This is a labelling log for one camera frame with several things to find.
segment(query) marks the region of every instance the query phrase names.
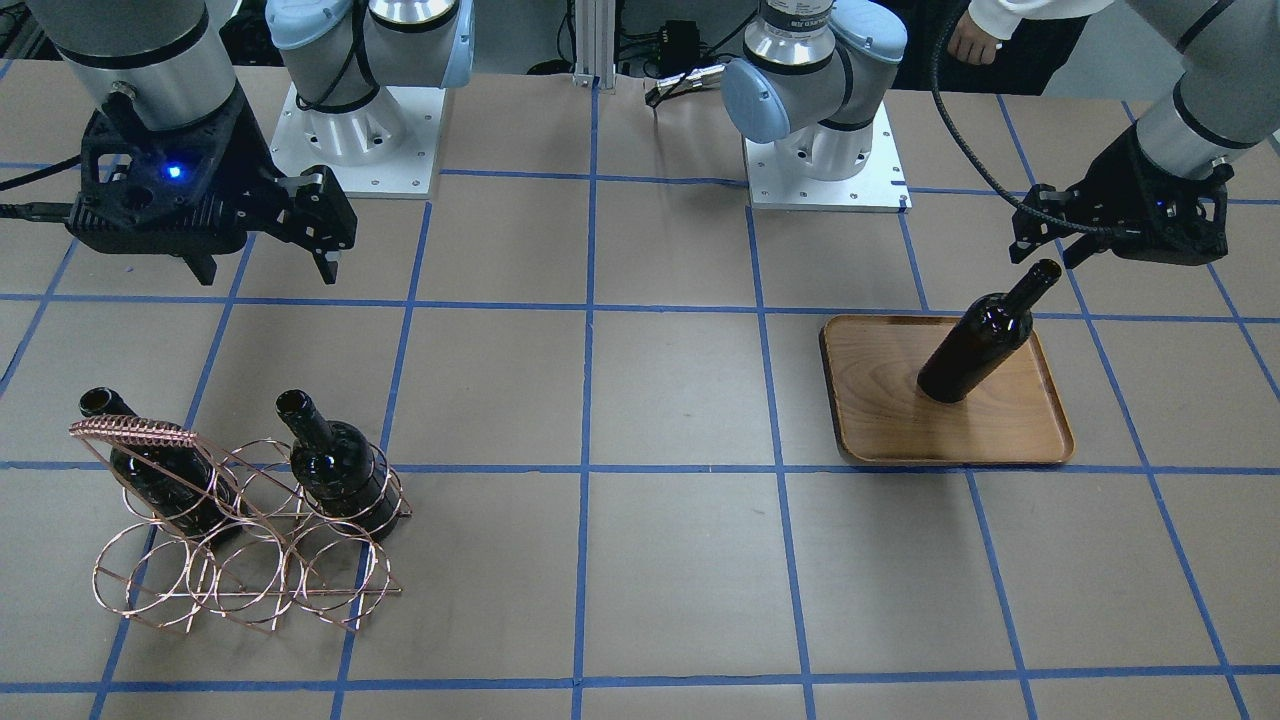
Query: white sleeve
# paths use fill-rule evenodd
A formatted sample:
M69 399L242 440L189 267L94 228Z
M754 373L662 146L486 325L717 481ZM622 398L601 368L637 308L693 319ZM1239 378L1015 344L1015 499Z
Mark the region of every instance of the white sleeve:
M1079 18L1108 4L1107 0L970 0L969 17L991 36L1009 40L1023 18Z

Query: bottle neck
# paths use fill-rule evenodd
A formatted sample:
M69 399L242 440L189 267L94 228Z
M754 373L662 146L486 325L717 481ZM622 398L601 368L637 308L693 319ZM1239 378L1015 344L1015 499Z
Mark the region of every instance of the bottle neck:
M137 416L137 413L124 402L120 393L109 387L96 387L81 396L81 415L84 418L99 415Z
M311 397L301 389L282 393L275 400L275 411L302 445L316 450L333 446L333 428L316 410Z
M1023 279L1018 281L1018 284L1005 295L1005 309L1015 315L1030 311L1032 305L1036 305L1060 277L1062 277L1062 268L1053 260L1036 263L1023 275Z

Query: person's hand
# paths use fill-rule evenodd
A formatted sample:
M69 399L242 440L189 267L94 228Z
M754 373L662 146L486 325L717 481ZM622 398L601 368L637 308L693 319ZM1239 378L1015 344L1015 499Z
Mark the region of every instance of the person's hand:
M951 33L947 53L961 63L989 65L996 61L996 50L1000 50L1000 40L978 27L965 10L956 24L956 31Z

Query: bottle opening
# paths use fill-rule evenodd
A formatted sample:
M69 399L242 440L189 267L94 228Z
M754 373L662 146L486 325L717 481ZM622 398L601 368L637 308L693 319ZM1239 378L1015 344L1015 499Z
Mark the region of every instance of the bottle opening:
M301 389L289 389L280 393L280 397L275 398L275 410L278 413L301 413L311 405L311 398L307 393Z
M106 414L114 395L110 388L96 387L81 396L81 410L95 415Z

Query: wine bottle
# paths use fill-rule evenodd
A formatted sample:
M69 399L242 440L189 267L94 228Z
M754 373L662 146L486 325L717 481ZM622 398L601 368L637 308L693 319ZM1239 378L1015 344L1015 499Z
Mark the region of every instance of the wine bottle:
M95 418L97 415L129 415L137 416L124 398L109 387L97 387L81 396L81 415ZM173 423L159 423L165 428L180 429ZM216 530L212 544L221 544L236 534L239 525L228 525L219 530L227 521L227 515L218 502L209 495L210 478L214 474L212 466L193 448L189 447L150 447L125 446L134 454L150 460L159 468L187 480L195 487L170 478L165 473L152 468L143 460L111 448L109 461L111 469L125 483L129 484L151 506L163 520L169 523L184 537L201 542ZM224 503L233 505L234 492L223 478L214 482L214 492Z
M297 438L289 452L293 477L320 511L362 528L375 541L390 534L398 520L399 495L378 471L364 433L347 423L325 420L301 389L282 393L275 411Z
M1011 291L979 297L916 375L938 402L959 402L1032 334L1032 305L1062 275L1053 260L1032 265Z

